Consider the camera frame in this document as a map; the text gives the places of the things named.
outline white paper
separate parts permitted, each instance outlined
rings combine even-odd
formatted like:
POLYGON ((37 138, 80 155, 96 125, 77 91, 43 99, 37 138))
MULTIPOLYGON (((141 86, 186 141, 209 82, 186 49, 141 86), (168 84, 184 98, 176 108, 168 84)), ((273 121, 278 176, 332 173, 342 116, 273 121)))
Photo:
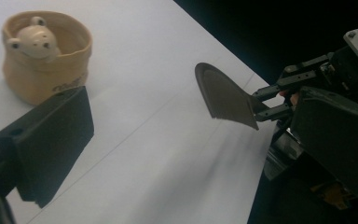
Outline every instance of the white paper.
MULTIPOLYGON (((194 68, 210 63, 249 93, 267 83, 173 1, 1 0, 0 30, 27 10, 89 28, 95 134, 45 208, 7 196, 18 223, 247 221, 274 122, 211 119, 194 68)), ((32 109, 6 85, 4 55, 0 31, 0 130, 32 109)))

